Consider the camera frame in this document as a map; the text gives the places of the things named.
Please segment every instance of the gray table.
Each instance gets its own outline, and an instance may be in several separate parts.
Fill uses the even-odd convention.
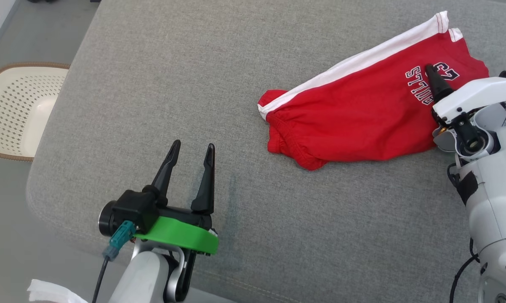
[[[446,301],[469,255],[451,156],[305,171],[266,151],[256,107],[444,9],[491,74],[506,68],[506,4],[487,0],[104,1],[32,165],[30,209],[99,254],[107,201],[151,182],[179,138],[168,197],[187,207],[213,142],[221,245],[198,258],[194,287],[255,303]],[[457,302],[475,302],[477,269]]]

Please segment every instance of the teal cable connector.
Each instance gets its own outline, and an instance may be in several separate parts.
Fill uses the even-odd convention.
[[[103,257],[108,257],[109,261],[114,261],[122,246],[131,240],[136,232],[137,230],[135,229],[135,224],[133,224],[133,222],[122,222],[120,227],[109,239],[109,246],[107,246],[105,251],[103,251]]]

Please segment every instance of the black tape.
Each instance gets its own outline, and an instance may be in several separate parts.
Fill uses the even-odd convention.
[[[476,180],[476,175],[474,172],[470,171],[457,185],[457,192],[461,199],[463,200],[464,205],[466,206],[466,202],[478,190],[478,181]]]

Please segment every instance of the white paper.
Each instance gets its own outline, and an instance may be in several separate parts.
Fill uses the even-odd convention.
[[[28,287],[28,300],[55,303],[88,303],[66,287],[33,279]]]

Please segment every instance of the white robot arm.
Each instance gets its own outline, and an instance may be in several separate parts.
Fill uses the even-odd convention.
[[[433,106],[440,124],[436,135],[453,137],[458,173],[448,172],[466,206],[482,265],[478,302],[506,303],[506,72],[453,92],[433,67],[426,70],[438,96]]]

